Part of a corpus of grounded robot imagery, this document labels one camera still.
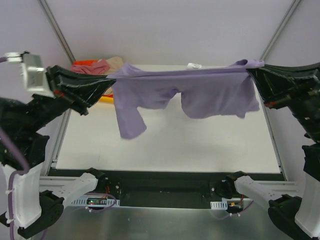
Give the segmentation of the purple t shirt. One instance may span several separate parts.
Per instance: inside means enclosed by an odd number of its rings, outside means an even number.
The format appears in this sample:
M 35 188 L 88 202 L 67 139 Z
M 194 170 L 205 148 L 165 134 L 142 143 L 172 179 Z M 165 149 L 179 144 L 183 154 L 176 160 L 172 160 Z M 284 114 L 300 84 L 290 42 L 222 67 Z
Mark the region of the purple t shirt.
M 237 116 L 260 109 L 249 70 L 263 67 L 262 60 L 242 59 L 221 68 L 144 71 L 125 63 L 109 74 L 121 138 L 131 140 L 147 126 L 139 108 L 162 110 L 180 95 L 181 108 L 191 119 Z

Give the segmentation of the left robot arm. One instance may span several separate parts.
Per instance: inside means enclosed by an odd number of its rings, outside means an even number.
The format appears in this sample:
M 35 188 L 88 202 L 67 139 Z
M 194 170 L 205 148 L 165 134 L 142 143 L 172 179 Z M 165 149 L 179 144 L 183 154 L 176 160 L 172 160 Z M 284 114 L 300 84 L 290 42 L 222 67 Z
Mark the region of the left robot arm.
M 28 103 L 0 100 L 0 165 L 8 197 L 0 222 L 9 227 L 11 239 L 15 235 L 29 239 L 45 232 L 67 206 L 86 193 L 108 193 L 106 175 L 95 168 L 58 190 L 40 191 L 49 136 L 39 134 L 39 130 L 67 110 L 86 116 L 115 80 L 71 72 L 58 65 L 48 67 L 43 80 L 49 96 L 33 94 Z

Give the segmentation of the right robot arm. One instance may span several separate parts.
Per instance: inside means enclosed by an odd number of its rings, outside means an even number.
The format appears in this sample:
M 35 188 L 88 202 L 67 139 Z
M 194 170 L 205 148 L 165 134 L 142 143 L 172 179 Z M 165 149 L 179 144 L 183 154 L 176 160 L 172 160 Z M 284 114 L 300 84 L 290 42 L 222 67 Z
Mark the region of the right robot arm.
M 314 141 L 304 145 L 305 189 L 302 197 L 280 194 L 242 171 L 226 176 L 227 198 L 244 195 L 267 211 L 272 223 L 293 240 L 320 238 L 320 65 L 264 65 L 249 69 L 264 105 L 289 108 Z

